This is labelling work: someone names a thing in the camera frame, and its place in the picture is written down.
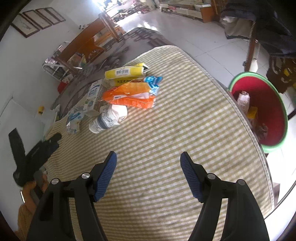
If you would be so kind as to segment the person's left hand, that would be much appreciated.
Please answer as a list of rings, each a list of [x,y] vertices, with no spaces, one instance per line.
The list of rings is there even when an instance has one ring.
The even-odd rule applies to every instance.
[[[27,182],[22,189],[25,202],[18,209],[18,230],[15,231],[19,240],[26,240],[32,218],[37,208],[37,205],[30,195],[30,191],[33,191],[36,186],[36,181],[30,181]]]

